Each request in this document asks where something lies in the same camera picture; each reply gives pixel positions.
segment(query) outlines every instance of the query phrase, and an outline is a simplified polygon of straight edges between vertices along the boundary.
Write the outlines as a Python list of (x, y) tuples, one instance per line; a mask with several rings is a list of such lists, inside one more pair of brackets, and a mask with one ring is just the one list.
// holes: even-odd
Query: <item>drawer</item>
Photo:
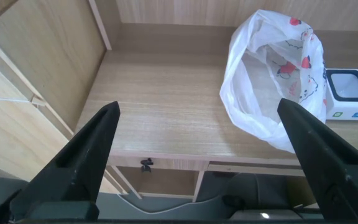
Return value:
[[(146, 157), (122, 157), (111, 156), (109, 158), (110, 166), (122, 167), (141, 167), (142, 160), (147, 160)], [(156, 169), (176, 169), (176, 170), (206, 170), (208, 168), (208, 161), (194, 161), (187, 159), (161, 159), (151, 158), (154, 163), (150, 167)]]
[(246, 164), (236, 162), (210, 162), (207, 171), (271, 174), (304, 177), (300, 166)]

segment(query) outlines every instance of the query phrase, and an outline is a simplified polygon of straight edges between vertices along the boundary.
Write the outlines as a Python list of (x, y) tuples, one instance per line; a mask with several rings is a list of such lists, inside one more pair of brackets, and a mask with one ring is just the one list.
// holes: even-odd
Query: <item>black knob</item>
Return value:
[(142, 172), (152, 172), (152, 168), (150, 167), (151, 165), (153, 165), (153, 161), (151, 160), (151, 158), (142, 160), (140, 162), (140, 164), (142, 164), (142, 167), (140, 168)]

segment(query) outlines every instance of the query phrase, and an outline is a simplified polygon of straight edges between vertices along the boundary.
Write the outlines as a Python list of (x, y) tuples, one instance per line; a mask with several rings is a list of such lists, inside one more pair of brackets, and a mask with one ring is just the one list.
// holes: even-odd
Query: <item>printed plastic bag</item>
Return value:
[(258, 10), (232, 35), (220, 95), (234, 125), (294, 153), (277, 107), (286, 98), (325, 123), (320, 40), (303, 21)]

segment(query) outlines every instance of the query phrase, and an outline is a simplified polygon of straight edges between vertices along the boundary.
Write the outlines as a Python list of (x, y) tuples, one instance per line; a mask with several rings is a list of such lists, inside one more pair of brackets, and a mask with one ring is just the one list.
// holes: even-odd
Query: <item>wooden shelf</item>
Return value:
[(119, 171), (141, 196), (192, 199), (197, 171), (154, 169), (141, 172), (139, 167), (118, 167)]
[[(219, 90), (233, 31), (123, 24), (77, 130), (102, 106), (118, 101), (121, 117), (112, 155), (298, 166), (294, 154), (235, 127), (224, 109)], [(333, 43), (324, 45), (327, 67), (358, 68), (358, 53), (349, 50), (358, 50), (358, 32), (316, 33), (323, 45)], [(329, 121), (328, 126), (358, 148), (358, 123)]]

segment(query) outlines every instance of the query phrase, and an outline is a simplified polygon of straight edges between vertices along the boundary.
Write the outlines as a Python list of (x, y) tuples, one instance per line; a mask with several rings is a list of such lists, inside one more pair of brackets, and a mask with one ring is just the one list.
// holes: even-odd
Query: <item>small white device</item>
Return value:
[(327, 119), (358, 120), (358, 69), (326, 70)]

